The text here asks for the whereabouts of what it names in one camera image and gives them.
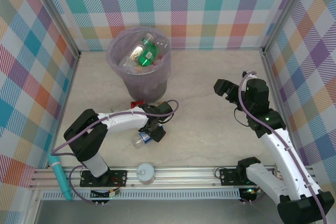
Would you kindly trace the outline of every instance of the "mounting plate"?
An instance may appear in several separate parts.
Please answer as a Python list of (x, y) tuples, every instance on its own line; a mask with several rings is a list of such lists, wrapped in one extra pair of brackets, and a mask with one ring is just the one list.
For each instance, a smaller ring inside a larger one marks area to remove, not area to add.
[(94, 177), (89, 170), (83, 170), (80, 175), (80, 187), (117, 187), (119, 185), (116, 180), (120, 182), (120, 187), (125, 187), (127, 181), (127, 170), (109, 170), (101, 176), (103, 178), (99, 179)]
[(256, 184), (251, 181), (242, 183), (242, 181), (239, 179), (237, 169), (220, 169), (219, 177), (221, 178), (220, 184), (222, 186), (256, 186)]

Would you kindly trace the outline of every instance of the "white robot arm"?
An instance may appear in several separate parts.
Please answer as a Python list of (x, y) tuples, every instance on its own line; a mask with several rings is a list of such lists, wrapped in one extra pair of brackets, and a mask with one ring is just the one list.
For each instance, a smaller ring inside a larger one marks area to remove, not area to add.
[(159, 142), (165, 135), (159, 123), (165, 121), (173, 113), (174, 111), (167, 102), (158, 106), (142, 104), (130, 110), (109, 114), (96, 113), (93, 109), (88, 109), (66, 130), (64, 138), (69, 141), (90, 124), (97, 122), (89, 132), (85, 132), (69, 143), (69, 146), (77, 160), (82, 162), (94, 177), (99, 178), (109, 169), (98, 152), (102, 141), (108, 134), (127, 129), (138, 129)]
[[(246, 115), (248, 126), (256, 132), (257, 137), (267, 146), (284, 180), (280, 180), (267, 171), (255, 157), (238, 162), (239, 177), (248, 179), (265, 191), (277, 204), (279, 215), (285, 224), (304, 224), (322, 219), (321, 211), (323, 210), (326, 214), (330, 210), (334, 204), (333, 196), (329, 191), (322, 192), (320, 186), (309, 176), (294, 150), (280, 114), (269, 108), (269, 90), (266, 82), (257, 79), (256, 76), (248, 76), (245, 79), (247, 79), (246, 89), (241, 91), (241, 101), (239, 101), (238, 94), (239, 86), (227, 80), (217, 80), (214, 85), (215, 93), (220, 96), (226, 93), (227, 97), (225, 99), (236, 104), (240, 111), (243, 110), (241, 103), (244, 104), (244, 111), (247, 110), (248, 112)], [(268, 126), (272, 131), (254, 118)], [(306, 183), (302, 174), (307, 178), (308, 183)]]

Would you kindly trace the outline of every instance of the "trash can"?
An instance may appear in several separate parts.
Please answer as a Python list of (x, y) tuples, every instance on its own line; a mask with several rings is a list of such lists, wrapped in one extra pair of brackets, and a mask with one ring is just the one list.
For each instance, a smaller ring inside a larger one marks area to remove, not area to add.
[[(148, 67), (119, 67), (119, 61), (129, 52), (130, 48), (134, 48), (148, 33), (154, 37), (161, 61)], [(167, 79), (171, 74), (170, 41), (158, 29), (133, 27), (122, 31), (112, 40), (107, 50), (107, 62), (112, 70), (122, 78), (130, 96), (135, 101), (155, 102), (165, 94)]]

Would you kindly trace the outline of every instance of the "small can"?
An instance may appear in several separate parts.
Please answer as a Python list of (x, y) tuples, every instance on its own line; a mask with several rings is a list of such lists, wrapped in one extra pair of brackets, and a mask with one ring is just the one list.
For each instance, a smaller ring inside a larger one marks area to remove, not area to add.
[(139, 181), (144, 185), (149, 185), (155, 180), (155, 171), (151, 164), (141, 164), (136, 171)]

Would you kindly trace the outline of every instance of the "plaid wallpaper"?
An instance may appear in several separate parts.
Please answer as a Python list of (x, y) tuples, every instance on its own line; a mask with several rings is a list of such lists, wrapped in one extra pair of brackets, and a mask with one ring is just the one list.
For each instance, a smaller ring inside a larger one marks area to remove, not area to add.
[(282, 11), (283, 11), (284, 7), (286, 6), (287, 2), (288, 2), (288, 0), (282, 0), (281, 1), (281, 4), (279, 5), (279, 7), (278, 7), (278, 9), (277, 9), (277, 11), (276, 11), (276, 13), (274, 15), (274, 17), (272, 19), (272, 22), (271, 22), (270, 26), (268, 27), (268, 30), (266, 32), (266, 36), (264, 37), (264, 39), (263, 39), (263, 41), (261, 43), (262, 47), (265, 46), (265, 44), (266, 44), (266, 42), (267, 42), (267, 40), (269, 38), (269, 35), (273, 31), (274, 25), (277, 23), (277, 21), (278, 21), (280, 15), (282, 14)]
[(336, 0), (299, 0), (269, 60), (298, 151), (336, 192)]
[(163, 30), (172, 48), (258, 48), (270, 11), (278, 9), (276, 0), (54, 1), (79, 46), (89, 50), (105, 50), (120, 31), (138, 25)]
[(18, 223), (42, 168), (75, 57), (40, 0), (0, 0), (0, 223)]

